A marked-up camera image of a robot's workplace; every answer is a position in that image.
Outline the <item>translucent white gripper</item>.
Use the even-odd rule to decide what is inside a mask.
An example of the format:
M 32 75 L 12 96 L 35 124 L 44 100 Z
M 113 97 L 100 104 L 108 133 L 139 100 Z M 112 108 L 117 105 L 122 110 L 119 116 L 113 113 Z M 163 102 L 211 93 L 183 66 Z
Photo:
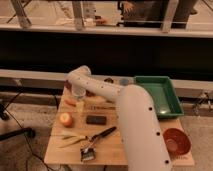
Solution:
M 74 98 L 77 100 L 76 111 L 79 114 L 82 114 L 84 111 L 84 105 L 85 105 L 84 99 L 86 96 L 86 91 L 73 91 L 72 94 L 73 94 Z

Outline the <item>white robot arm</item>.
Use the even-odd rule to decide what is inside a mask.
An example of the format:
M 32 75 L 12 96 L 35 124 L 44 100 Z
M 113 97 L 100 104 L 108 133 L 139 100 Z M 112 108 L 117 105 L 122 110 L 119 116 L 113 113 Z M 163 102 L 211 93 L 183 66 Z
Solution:
M 151 95 L 141 86 L 121 86 L 90 77 L 87 66 L 67 75 L 77 89 L 86 89 L 116 105 L 121 139 L 129 171 L 171 171 L 168 154 Z

